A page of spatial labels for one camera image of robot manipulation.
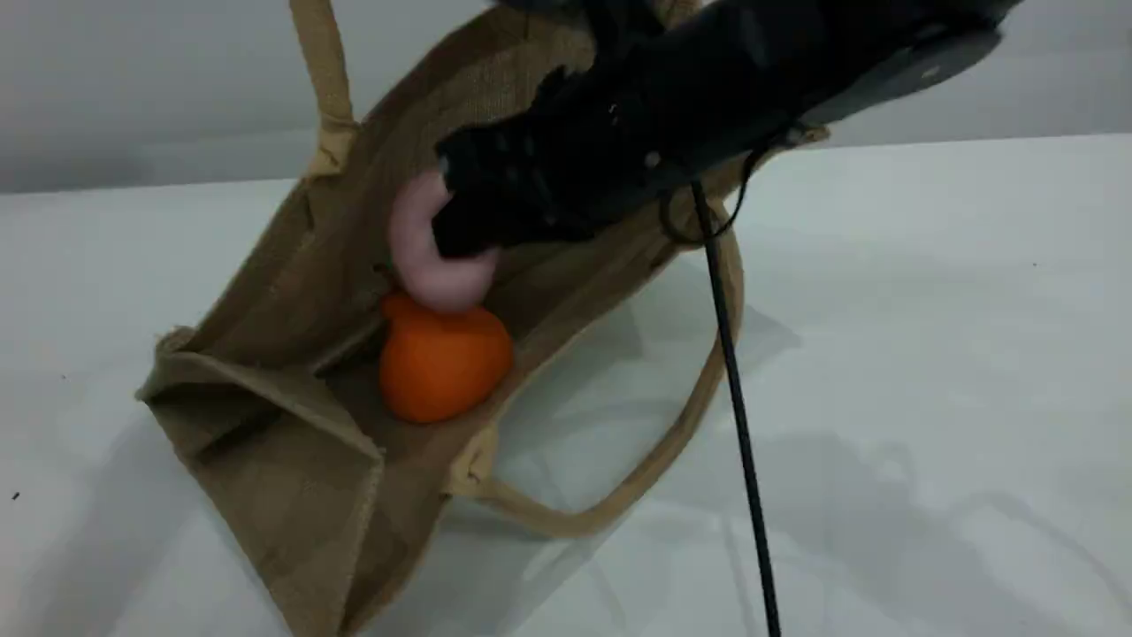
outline orange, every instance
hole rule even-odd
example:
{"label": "orange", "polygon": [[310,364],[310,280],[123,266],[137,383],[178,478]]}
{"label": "orange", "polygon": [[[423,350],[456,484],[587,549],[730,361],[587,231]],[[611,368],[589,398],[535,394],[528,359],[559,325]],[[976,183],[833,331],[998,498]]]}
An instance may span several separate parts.
{"label": "orange", "polygon": [[378,386],[410,423],[452,420],[483,403],[514,364],[507,328],[482,307],[441,313],[402,291],[381,299],[389,322]]}

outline white tabletop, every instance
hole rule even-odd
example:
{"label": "white tabletop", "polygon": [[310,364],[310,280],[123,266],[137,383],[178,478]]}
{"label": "white tabletop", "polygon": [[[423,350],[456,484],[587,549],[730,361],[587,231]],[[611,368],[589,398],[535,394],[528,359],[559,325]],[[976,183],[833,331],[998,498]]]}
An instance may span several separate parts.
{"label": "white tabletop", "polygon": [[[131,394],[288,188],[0,197],[0,635],[285,634]],[[786,635],[1130,634],[1132,136],[798,152],[748,201]],[[709,299],[689,255],[597,326],[509,414],[499,471],[600,496],[678,412]],[[729,410],[598,537],[457,508],[368,634],[763,635]]]}

